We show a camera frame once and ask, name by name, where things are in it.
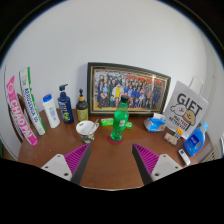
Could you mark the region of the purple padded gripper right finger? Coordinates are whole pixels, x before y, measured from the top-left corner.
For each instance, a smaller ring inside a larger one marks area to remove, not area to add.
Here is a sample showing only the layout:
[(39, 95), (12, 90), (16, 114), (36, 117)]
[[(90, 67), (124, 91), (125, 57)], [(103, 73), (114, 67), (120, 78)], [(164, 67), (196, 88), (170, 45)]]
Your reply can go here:
[(182, 169), (182, 167), (167, 154), (158, 155), (138, 144), (132, 145), (132, 154), (136, 160), (144, 185)]

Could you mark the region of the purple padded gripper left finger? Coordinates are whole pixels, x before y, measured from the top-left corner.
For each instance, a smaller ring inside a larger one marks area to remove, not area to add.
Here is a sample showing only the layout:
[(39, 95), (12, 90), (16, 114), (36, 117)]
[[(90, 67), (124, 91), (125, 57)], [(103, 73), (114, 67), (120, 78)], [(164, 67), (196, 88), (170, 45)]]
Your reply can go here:
[(79, 185), (90, 154), (91, 145), (85, 144), (66, 155), (56, 154), (42, 169)]

